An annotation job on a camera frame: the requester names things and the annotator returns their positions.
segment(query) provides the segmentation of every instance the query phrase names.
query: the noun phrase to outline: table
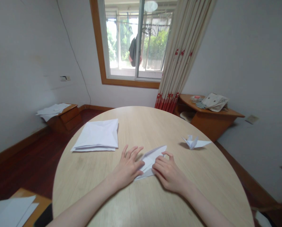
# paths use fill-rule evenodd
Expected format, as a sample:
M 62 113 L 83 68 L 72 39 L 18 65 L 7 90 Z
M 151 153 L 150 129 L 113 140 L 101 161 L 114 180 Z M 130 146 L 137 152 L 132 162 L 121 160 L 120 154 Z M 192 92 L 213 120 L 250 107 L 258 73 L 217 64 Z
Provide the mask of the table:
M 76 126 L 82 123 L 78 105 L 71 104 L 60 114 L 48 120 L 47 124 L 54 131 L 61 133 L 70 133 Z
M 118 164 L 125 144 L 144 146 L 145 153 L 167 145 L 178 167 L 235 226 L 254 226 L 250 206 L 233 168 L 210 143 L 189 150 L 181 137 L 188 134 L 209 140 L 185 120 L 149 107 L 122 107 L 104 112 L 90 121 L 119 119 L 115 152 L 71 153 L 82 128 L 72 137 L 59 161 L 53 187 L 53 216 L 99 184 Z M 203 226 L 178 195 L 165 191 L 151 176 L 133 182 L 108 200 L 89 226 Z
M 28 191 L 26 189 L 20 188 L 15 192 L 10 198 L 22 198 L 36 196 L 33 203 L 39 203 L 34 212 L 31 214 L 29 219 L 26 221 L 23 227 L 32 227 L 40 215 L 45 211 L 45 209 L 52 203 L 52 201 L 46 197 L 38 195 L 34 192 Z
M 193 95 L 180 94 L 174 114 L 178 117 L 183 111 L 194 111 L 191 124 L 197 129 L 201 130 L 211 141 L 215 142 L 225 131 L 232 125 L 238 117 L 245 117 L 244 115 L 229 109 L 228 112 L 221 110 L 220 112 L 213 112 L 208 109 L 201 109 L 196 106 L 190 99 Z

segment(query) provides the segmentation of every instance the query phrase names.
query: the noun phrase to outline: electrical outlet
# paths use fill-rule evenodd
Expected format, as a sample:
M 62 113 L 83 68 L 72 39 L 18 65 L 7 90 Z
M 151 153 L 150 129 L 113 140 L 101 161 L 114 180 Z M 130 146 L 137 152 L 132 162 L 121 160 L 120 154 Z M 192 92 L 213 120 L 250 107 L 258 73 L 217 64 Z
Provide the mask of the electrical outlet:
M 253 125 L 258 120 L 259 120 L 258 117 L 254 116 L 254 115 L 250 115 L 245 121 L 247 121 L 247 122 L 249 122 L 250 124 Z

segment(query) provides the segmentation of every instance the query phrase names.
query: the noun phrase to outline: bag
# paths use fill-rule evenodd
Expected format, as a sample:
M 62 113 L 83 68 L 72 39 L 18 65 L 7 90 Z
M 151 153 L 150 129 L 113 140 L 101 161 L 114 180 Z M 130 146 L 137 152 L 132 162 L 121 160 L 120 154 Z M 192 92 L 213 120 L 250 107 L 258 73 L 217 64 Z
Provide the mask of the bag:
M 207 95 L 205 99 L 203 99 L 202 103 L 206 105 L 206 109 L 210 109 L 211 111 L 214 112 L 220 112 L 223 107 L 227 107 L 227 103 L 229 101 L 229 98 L 226 98 L 221 95 L 217 95 L 214 93 L 210 93 Z

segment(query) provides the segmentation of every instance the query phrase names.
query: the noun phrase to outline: curtain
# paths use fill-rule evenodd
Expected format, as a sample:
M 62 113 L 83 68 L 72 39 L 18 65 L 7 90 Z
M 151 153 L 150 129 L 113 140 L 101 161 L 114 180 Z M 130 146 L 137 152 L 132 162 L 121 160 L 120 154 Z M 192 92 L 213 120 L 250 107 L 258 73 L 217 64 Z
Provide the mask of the curtain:
M 155 108 L 172 113 L 190 74 L 211 0 L 178 0 Z

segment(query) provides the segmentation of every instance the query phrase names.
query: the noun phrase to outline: wooden floor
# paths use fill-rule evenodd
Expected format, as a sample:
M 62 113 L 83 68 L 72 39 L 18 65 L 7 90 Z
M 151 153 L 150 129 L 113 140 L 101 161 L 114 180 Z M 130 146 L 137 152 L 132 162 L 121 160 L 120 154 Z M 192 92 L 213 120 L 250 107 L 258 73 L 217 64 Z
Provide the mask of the wooden floor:
M 102 112 L 90 109 L 81 111 L 83 123 Z M 52 199 L 54 176 L 59 159 L 78 129 L 79 127 L 68 135 L 50 131 L 0 164 L 0 200 L 8 199 L 19 188 Z M 249 191 L 245 189 L 245 192 L 251 206 L 261 206 Z

